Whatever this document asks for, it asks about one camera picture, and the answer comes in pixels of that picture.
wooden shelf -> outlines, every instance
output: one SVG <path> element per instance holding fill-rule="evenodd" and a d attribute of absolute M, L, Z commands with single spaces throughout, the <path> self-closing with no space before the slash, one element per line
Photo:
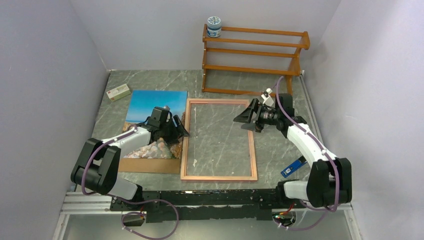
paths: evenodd
<path fill-rule="evenodd" d="M 302 49 L 308 50 L 310 47 L 310 40 L 309 40 L 309 35 L 307 31 L 304 31 L 304 32 L 278 31 L 278 30 L 253 29 L 253 28 L 229 27 L 229 26 L 223 26 L 221 28 L 221 31 L 293 36 L 298 38 L 300 37 L 300 41 L 298 43 L 292 43 L 292 42 L 280 42 L 280 41 L 262 41 L 262 40 L 259 41 L 259 40 L 251 40 L 251 39 L 208 37 L 207 25 L 205 24 L 203 28 L 203 38 L 202 38 L 204 42 L 204 48 L 203 48 L 203 60 L 202 60 L 203 83 L 202 83 L 201 89 L 203 92 L 237 94 L 237 95 L 242 95 L 242 94 L 260 95 L 260 92 L 254 92 L 254 91 L 242 91 L 242 90 L 206 87 L 207 70 L 210 69 L 210 70 L 284 75 L 286 84 L 287 84 L 287 91 L 289 94 L 291 95 L 293 94 L 292 77 L 299 76 L 301 73 L 301 67 L 300 67 L 300 61 L 299 61 L 301 50 Z M 214 48 L 214 47 L 208 47 L 208 42 L 236 43 L 236 44 L 250 44 L 250 45 L 264 45 L 264 46 L 276 46 L 276 47 L 283 47 L 283 48 L 293 48 L 294 53 Z M 208 64 L 208 57 L 207 57 L 208 52 L 236 54 L 236 55 L 238 54 L 256 55 L 256 56 L 267 56 L 267 57 L 277 57 L 277 58 L 291 58 L 291 60 L 290 60 L 288 69 L 286 70 L 241 67 L 241 66 L 227 66 L 227 65 Z"/>

marble surface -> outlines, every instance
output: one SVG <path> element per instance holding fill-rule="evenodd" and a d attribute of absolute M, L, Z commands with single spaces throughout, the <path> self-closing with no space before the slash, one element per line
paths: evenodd
<path fill-rule="evenodd" d="M 202 74 L 201 70 L 112 71 L 106 91 L 128 84 L 131 90 L 187 91 L 188 98 L 248 100 L 253 98 L 247 95 L 202 92 Z M 272 87 L 277 79 L 277 75 L 270 74 L 210 71 L 207 87 L 262 91 Z M 281 92 L 287 92 L 286 83 L 282 82 L 281 85 Z M 310 106 L 300 80 L 294 78 L 292 85 L 296 115 L 312 123 Z M 128 95 L 111 102 L 105 92 L 92 136 L 105 139 L 120 134 L 130 100 L 131 95 Z M 194 144 L 189 145 L 189 157 L 193 159 L 188 163 L 187 168 L 190 175 L 243 176 L 248 174 L 249 155 L 247 138 L 244 137 L 247 137 L 247 133 L 240 129 L 239 123 L 232 122 L 232 119 L 242 110 L 242 107 L 234 105 L 196 106 L 196 111 L 192 110 L 192 114 L 196 114 L 196 122 L 193 129 L 190 128 L 194 136 L 191 138 Z M 316 133 L 314 125 L 310 124 L 310 126 Z M 181 181 L 179 174 L 163 173 L 120 172 L 119 176 L 143 186 L 145 190 L 275 188 L 283 179 L 280 172 L 299 158 L 301 153 L 273 126 L 265 127 L 262 133 L 254 133 L 254 143 L 258 175 L 258 181 L 254 182 L 191 182 Z M 305 165 L 288 179 L 307 179 L 309 171 L 309 166 Z"/>

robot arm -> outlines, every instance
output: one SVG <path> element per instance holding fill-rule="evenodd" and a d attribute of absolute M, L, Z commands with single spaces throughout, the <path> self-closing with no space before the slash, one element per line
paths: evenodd
<path fill-rule="evenodd" d="M 85 177 L 85 188 L 102 195 L 113 195 L 131 202 L 143 200 L 143 188 L 133 182 L 118 177 L 120 159 L 130 152 L 163 138 L 167 144 L 187 137 L 180 118 L 172 116 L 169 109 L 155 107 L 151 116 L 145 122 L 138 123 L 129 131 L 112 138 L 98 140 L 90 138 L 85 142 L 78 160 L 71 173 L 71 181 L 81 185 L 86 166 L 93 153 L 104 143 L 94 160 L 100 160 L 97 165 L 89 164 Z"/>
<path fill-rule="evenodd" d="M 319 208 L 334 204 L 336 187 L 333 176 L 334 169 L 325 154 L 334 161 L 339 175 L 339 203 L 348 203 L 352 199 L 352 170 L 351 163 L 346 158 L 338 158 L 328 151 L 324 145 L 312 139 L 311 130 L 301 116 L 295 116 L 293 98 L 290 94 L 280 94 L 279 100 L 284 111 L 296 123 L 293 124 L 278 107 L 272 107 L 274 103 L 267 90 L 261 95 L 261 103 L 254 98 L 250 105 L 238 116 L 234 122 L 244 123 L 241 128 L 260 133 L 265 124 L 276 128 L 290 140 L 302 154 L 310 168 L 308 181 L 286 180 L 278 183 L 276 187 L 280 200 L 300 199 L 310 202 L 312 206 Z"/>

white wall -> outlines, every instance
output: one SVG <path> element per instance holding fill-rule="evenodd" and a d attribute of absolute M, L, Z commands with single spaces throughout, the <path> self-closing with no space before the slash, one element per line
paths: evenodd
<path fill-rule="evenodd" d="M 423 239 L 424 2 L 342 0 L 306 85 L 365 240 Z"/>
<path fill-rule="evenodd" d="M 52 239 L 108 73 L 68 0 L 0 3 L 0 239 Z"/>
<path fill-rule="evenodd" d="M 71 0 L 108 69 L 201 69 L 203 26 L 308 31 L 312 48 L 340 0 Z"/>

empty picture frame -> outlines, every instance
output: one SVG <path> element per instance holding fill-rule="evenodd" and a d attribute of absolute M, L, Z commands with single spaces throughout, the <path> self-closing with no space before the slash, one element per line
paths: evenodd
<path fill-rule="evenodd" d="M 246 108 L 249 106 L 247 99 L 210 99 L 210 98 L 188 98 L 185 109 L 185 129 L 190 132 L 190 117 L 192 104 L 225 104 L 225 105 L 243 105 Z M 181 156 L 181 171 L 180 179 L 187 181 L 257 181 L 258 172 L 256 167 L 255 145 L 253 133 L 246 130 L 246 137 L 248 139 L 248 149 L 250 157 L 250 176 L 198 176 L 187 174 L 187 164 L 189 155 L 189 141 L 190 137 L 184 137 L 182 142 L 182 156 Z"/>

